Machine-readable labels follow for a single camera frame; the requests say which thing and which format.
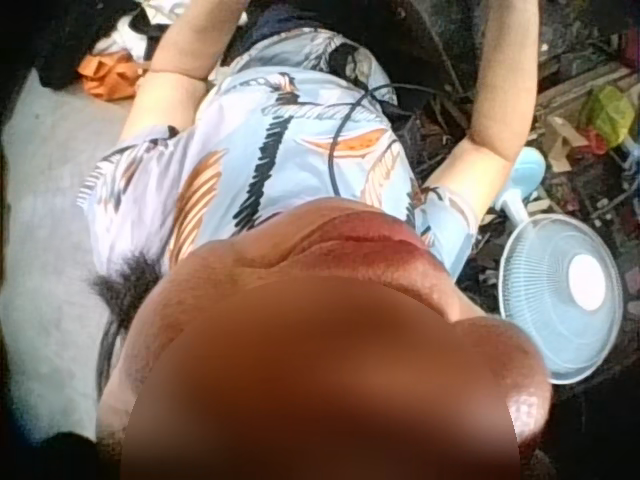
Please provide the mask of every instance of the green plastic bag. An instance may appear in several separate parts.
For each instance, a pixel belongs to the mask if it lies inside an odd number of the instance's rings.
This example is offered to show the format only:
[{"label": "green plastic bag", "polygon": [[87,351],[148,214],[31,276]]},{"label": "green plastic bag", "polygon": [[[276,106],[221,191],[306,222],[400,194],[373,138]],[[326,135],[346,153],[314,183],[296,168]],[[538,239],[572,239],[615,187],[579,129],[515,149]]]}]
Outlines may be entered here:
[{"label": "green plastic bag", "polygon": [[580,128],[593,128],[607,142],[617,147],[629,134],[636,112],[629,99],[616,87],[598,87],[582,106]]}]

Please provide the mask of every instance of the orange cloth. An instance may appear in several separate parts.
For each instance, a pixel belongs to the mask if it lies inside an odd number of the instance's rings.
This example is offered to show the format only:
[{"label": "orange cloth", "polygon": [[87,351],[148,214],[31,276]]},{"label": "orange cloth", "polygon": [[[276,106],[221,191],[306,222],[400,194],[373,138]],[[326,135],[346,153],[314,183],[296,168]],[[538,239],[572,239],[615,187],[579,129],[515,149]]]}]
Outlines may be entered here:
[{"label": "orange cloth", "polygon": [[78,67],[85,91],[100,100],[133,97],[141,69],[125,52],[87,55]]}]

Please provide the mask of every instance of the forearm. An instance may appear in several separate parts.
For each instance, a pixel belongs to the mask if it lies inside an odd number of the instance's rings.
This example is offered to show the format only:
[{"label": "forearm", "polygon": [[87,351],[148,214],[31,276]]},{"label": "forearm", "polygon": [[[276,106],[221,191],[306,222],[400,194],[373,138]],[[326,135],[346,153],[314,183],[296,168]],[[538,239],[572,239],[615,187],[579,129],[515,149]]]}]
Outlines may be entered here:
[{"label": "forearm", "polygon": [[167,30],[142,81],[121,139],[153,125],[186,130],[249,0],[193,0]]},{"label": "forearm", "polygon": [[151,61],[152,72],[206,79],[224,53],[249,0],[192,0],[167,30]]},{"label": "forearm", "polygon": [[531,129],[538,83],[538,0],[488,0],[469,137],[513,162]]}]

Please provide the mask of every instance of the shirt sleeve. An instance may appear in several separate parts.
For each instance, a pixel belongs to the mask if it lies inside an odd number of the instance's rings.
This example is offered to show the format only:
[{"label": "shirt sleeve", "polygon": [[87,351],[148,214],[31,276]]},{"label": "shirt sleeve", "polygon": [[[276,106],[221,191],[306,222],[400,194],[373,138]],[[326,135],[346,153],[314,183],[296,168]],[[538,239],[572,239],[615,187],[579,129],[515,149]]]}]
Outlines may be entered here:
[{"label": "shirt sleeve", "polygon": [[148,128],[102,157],[87,177],[77,203],[89,222],[100,273],[134,254],[163,254],[191,137],[192,130]]},{"label": "shirt sleeve", "polygon": [[471,206],[446,187],[430,187],[416,210],[416,227],[427,248],[457,279],[477,234]]}]

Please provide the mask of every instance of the fan grille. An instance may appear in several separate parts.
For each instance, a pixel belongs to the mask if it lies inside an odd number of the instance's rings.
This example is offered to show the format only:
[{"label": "fan grille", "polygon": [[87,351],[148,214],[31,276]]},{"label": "fan grille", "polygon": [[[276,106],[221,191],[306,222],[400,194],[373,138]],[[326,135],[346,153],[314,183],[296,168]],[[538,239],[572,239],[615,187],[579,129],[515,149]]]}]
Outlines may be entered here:
[{"label": "fan grille", "polygon": [[[576,302],[569,286],[569,267],[579,255],[596,260],[605,277],[604,300],[593,311]],[[554,383],[593,373],[622,322],[622,285],[608,248],[586,225],[562,215],[540,215],[516,230],[500,266],[499,296],[502,316],[531,336]]]}]

